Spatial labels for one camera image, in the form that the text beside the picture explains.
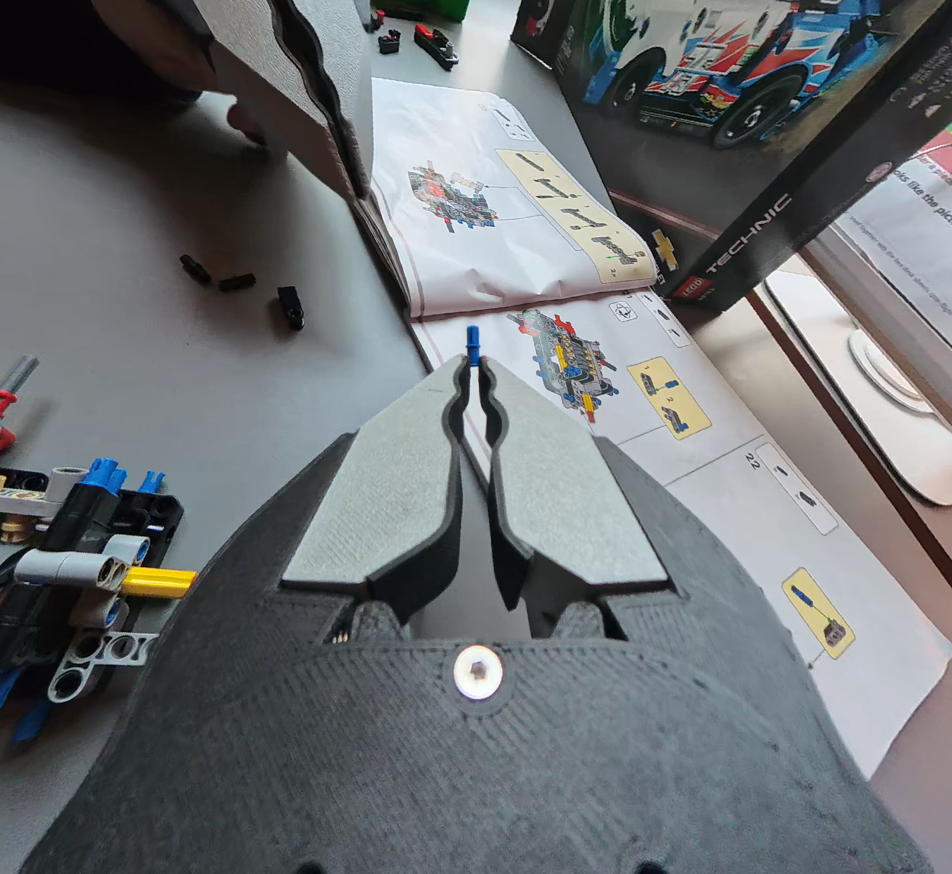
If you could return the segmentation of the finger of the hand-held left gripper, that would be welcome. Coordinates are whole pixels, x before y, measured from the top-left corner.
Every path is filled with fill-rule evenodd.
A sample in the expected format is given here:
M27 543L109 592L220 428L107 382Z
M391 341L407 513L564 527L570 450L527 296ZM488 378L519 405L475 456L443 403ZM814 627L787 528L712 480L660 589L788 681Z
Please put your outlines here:
M313 35L294 0L193 1L213 35L218 78L268 147L291 153L344 199L364 199L369 183L351 180L339 132L319 101Z
M339 132L355 185L373 161L370 0L294 0L313 35L319 101Z

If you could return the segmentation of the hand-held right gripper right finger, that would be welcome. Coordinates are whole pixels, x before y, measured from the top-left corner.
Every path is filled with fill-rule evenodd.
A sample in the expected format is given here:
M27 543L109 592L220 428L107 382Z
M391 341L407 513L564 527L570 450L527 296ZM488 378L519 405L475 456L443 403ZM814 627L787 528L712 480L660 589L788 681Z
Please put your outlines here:
M669 576L589 429L494 358L479 365L495 579L546 638L567 606L667 592Z

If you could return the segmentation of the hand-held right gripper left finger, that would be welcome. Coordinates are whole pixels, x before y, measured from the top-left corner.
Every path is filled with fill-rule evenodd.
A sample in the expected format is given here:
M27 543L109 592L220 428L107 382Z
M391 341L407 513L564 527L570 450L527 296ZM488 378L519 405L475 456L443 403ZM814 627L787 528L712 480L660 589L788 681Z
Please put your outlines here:
M459 562L469 397L470 360L457 355L360 428L283 586L382 602L403 625L448 588Z

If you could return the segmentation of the long red black lego piece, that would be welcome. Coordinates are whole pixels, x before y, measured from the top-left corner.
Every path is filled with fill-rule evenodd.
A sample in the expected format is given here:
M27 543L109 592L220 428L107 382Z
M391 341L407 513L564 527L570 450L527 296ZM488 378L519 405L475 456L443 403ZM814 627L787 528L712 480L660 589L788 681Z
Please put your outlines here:
M444 71L451 71L458 65L459 59L453 43L438 28L417 23L414 26L413 40Z

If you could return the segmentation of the lego instruction booklet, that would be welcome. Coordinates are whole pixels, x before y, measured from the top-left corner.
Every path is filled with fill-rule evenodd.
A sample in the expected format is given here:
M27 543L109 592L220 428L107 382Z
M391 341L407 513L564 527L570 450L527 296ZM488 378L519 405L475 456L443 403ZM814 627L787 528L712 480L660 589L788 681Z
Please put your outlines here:
M375 79L371 199L427 363L494 358L694 513L766 593L866 777L950 642L649 285L649 245L488 93ZM478 405L464 415L489 479Z

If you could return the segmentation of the partly built lego assembly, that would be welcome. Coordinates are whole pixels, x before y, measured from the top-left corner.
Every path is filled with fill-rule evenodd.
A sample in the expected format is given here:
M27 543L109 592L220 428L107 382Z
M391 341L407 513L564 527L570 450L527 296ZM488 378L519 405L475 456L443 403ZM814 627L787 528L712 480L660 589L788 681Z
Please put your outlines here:
M164 567L184 517L166 476L126 487L111 458L35 471L1 468L1 704L28 700L10 745L32 744L54 710L145 666L158 634L149 601L184 597L194 571Z

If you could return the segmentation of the lego set box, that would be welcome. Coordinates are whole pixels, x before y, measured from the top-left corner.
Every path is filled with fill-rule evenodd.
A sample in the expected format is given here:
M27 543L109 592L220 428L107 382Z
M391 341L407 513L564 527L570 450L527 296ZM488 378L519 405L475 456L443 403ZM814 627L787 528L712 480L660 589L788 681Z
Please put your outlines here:
M522 0L656 290L725 309L950 123L950 0Z

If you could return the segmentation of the person's left hand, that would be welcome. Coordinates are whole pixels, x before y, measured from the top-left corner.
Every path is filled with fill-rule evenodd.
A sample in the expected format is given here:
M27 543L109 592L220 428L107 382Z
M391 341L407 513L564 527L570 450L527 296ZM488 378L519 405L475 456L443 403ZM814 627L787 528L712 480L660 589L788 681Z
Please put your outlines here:
M193 93L230 92L180 23L149 0L89 1L113 35L163 81Z

